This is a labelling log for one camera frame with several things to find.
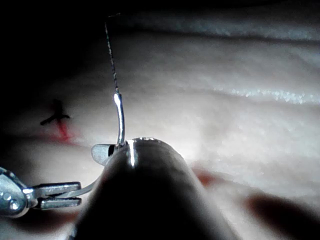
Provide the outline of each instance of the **blood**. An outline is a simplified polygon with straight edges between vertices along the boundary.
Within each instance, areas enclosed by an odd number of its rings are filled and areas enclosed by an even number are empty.
[[[212,184],[224,182],[224,180],[221,177],[215,176],[208,171],[199,170],[195,168],[192,170],[204,187],[208,187]]]
[[[57,120],[57,126],[61,135],[61,141],[68,142],[71,136],[68,135],[67,125],[61,120]]]

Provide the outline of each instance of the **metal instrument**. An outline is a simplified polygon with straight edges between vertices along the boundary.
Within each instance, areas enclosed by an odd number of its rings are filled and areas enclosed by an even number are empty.
[[[48,210],[75,207],[77,197],[56,198],[57,195],[81,189],[80,182],[60,182],[28,187],[16,175],[0,167],[0,215],[18,218],[31,208]]]

